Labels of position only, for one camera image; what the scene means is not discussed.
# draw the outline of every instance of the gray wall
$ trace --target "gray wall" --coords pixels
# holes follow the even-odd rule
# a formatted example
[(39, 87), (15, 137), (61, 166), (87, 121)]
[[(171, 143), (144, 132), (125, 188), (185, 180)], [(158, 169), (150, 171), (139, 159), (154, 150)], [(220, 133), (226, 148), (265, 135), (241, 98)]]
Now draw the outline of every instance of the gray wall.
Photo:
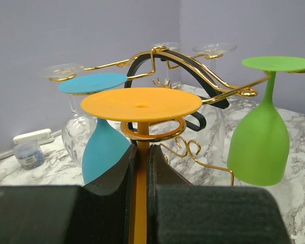
[[(181, 8), (182, 51), (206, 43), (234, 43), (238, 48), (217, 62), (217, 74), (225, 81), (243, 85), (262, 77), (262, 72), (241, 65), (259, 55), (305, 57), (305, 0), (183, 0)], [(184, 71), (182, 82), (198, 85)], [(257, 86), (263, 97), (265, 84)], [(305, 74), (279, 73), (274, 104), (305, 113)]]
[(67, 97), (39, 77), (41, 69), (95, 66), (129, 58), (153, 43), (178, 42), (179, 14), (177, 0), (0, 1), (0, 153), (12, 148), (15, 135), (57, 131), (71, 115)]

